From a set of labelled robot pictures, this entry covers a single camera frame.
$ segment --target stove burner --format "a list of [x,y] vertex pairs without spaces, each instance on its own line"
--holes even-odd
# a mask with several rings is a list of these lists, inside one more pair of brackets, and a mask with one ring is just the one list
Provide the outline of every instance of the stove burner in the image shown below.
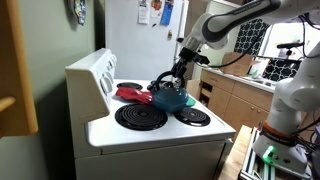
[[191,126],[201,127],[210,123],[210,117],[206,113],[194,108],[185,107],[173,114],[179,121]]
[[132,82],[123,82],[119,83],[117,87],[126,87],[126,88],[133,88],[133,89],[138,89],[141,90],[143,87],[140,84],[137,83],[132,83]]
[[168,120],[167,114],[146,104],[130,104],[117,110],[115,118],[122,126],[140,131],[162,127]]

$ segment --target white robotic arm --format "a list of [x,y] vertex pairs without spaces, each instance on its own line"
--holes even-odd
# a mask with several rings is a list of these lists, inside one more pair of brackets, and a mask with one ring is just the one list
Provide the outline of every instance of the white robotic arm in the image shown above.
[[[237,25],[259,18],[268,24],[283,22],[310,12],[310,21],[319,23],[320,0],[256,0],[231,12],[203,14],[184,39],[179,62],[172,71],[181,77],[184,65],[197,55],[203,44],[220,49],[227,44],[228,32]],[[309,54],[320,54],[320,43]],[[303,179],[311,178],[303,149],[297,146],[301,111],[320,108],[320,57],[307,58],[295,78],[278,82],[269,116],[253,150],[266,163]]]

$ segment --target white stove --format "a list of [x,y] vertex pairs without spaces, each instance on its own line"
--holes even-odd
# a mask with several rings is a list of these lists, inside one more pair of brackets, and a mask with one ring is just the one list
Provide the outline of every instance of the white stove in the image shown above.
[[116,57],[101,49],[66,67],[75,164],[78,179],[217,179],[232,147],[235,130],[195,100],[191,108],[210,118],[196,127],[166,113],[158,129],[139,131],[119,124],[115,114],[134,104],[115,95]]

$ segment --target white refrigerator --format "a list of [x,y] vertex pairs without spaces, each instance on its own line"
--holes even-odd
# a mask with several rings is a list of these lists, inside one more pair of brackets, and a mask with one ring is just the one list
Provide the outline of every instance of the white refrigerator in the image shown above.
[[139,23],[141,0],[105,1],[106,48],[117,56],[116,79],[155,80],[178,58],[176,38],[184,37],[189,1],[174,0],[169,25],[160,23],[163,14],[155,16],[164,12],[165,0],[160,1],[161,9],[152,11],[156,1],[146,0],[151,8],[148,24]]

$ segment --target red object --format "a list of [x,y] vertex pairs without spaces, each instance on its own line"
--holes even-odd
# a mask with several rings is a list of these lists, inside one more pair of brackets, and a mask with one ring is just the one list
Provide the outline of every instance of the red object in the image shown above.
[[152,94],[148,91],[140,91],[138,89],[119,87],[116,96],[121,96],[128,100],[138,100],[144,104],[152,104]]

